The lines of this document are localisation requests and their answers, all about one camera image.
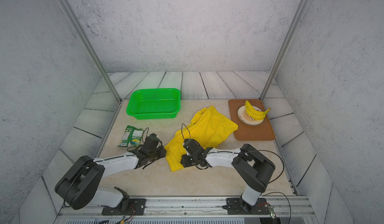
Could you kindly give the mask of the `yellow shorts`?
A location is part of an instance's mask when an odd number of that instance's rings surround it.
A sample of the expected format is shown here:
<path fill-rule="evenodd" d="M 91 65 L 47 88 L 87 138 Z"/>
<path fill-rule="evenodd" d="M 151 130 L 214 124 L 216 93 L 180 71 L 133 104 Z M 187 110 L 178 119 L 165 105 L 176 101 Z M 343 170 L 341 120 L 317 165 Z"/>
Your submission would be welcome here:
<path fill-rule="evenodd" d="M 191 123 L 178 130 L 171 141 L 165 146 L 166 160 L 172 172 L 183 169 L 182 155 L 187 153 L 183 147 L 184 140 L 192 138 L 204 149 L 216 148 L 219 144 L 238 130 L 238 125 L 217 111 L 214 106 L 205 107 L 197 112 Z"/>

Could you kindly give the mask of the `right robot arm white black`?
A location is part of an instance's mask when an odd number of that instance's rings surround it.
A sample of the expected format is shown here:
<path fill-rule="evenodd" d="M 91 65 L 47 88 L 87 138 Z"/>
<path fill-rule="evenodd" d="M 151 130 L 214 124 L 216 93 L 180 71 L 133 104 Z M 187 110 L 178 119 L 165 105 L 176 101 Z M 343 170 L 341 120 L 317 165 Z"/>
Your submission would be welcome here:
<path fill-rule="evenodd" d="M 234 150 L 220 150 L 203 148 L 196 140 L 186 139 L 183 147 L 187 153 L 182 155 L 181 164 L 185 168 L 234 168 L 247 184 L 240 198 L 241 204 L 247 208 L 256 206 L 276 169 L 271 160 L 250 144 Z"/>

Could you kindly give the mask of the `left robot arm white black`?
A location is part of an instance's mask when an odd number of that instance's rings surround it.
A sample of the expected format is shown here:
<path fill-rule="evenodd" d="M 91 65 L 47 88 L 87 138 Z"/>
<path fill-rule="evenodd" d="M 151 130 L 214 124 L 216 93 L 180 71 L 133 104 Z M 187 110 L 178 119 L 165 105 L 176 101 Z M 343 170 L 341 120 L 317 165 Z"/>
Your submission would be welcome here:
<path fill-rule="evenodd" d="M 135 210 L 130 196 L 118 187 L 101 188 L 102 179 L 113 174 L 145 168 L 166 156 L 166 149 L 156 134 L 145 138 L 145 142 L 124 154 L 93 159 L 80 157 L 55 186 L 55 192 L 66 207 L 74 210 L 86 206 L 100 206 L 106 215 L 126 214 Z"/>

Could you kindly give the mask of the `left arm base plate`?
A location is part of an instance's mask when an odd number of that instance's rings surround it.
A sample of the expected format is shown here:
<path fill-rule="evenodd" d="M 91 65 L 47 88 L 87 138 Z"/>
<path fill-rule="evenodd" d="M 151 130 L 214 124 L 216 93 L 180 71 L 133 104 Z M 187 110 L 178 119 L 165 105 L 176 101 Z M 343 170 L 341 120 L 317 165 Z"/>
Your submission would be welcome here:
<path fill-rule="evenodd" d="M 146 199 L 123 199 L 117 207 L 103 207 L 103 216 L 142 216 L 146 207 Z"/>

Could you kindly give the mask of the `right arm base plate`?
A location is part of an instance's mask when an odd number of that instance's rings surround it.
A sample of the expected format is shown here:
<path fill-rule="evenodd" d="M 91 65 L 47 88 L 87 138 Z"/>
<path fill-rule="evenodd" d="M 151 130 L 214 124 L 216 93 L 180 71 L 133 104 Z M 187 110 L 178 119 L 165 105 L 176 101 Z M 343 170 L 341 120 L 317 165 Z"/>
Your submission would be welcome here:
<path fill-rule="evenodd" d="M 228 215 L 270 215 L 270 208 L 267 200 L 259 198 L 252 206 L 242 198 L 227 198 L 226 204 L 222 206 L 227 210 Z"/>

